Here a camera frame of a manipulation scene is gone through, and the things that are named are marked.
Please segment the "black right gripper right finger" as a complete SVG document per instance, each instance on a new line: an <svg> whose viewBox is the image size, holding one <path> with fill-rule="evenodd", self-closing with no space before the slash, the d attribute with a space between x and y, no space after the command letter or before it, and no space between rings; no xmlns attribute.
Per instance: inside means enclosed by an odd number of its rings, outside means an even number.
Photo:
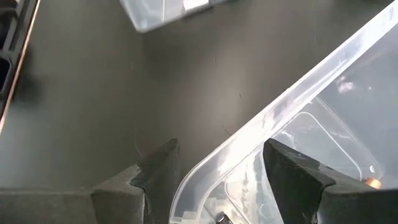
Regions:
<svg viewBox="0 0 398 224"><path fill-rule="evenodd" d="M263 161L284 223L397 223L397 190L376 189L275 140Z"/></svg>

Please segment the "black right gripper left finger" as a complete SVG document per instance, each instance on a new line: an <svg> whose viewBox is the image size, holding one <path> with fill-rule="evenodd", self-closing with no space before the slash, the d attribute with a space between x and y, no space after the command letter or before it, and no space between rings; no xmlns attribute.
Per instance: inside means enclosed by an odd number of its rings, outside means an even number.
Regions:
<svg viewBox="0 0 398 224"><path fill-rule="evenodd" d="M167 223L180 183L171 139L138 163L85 189L1 189L1 223Z"/></svg>

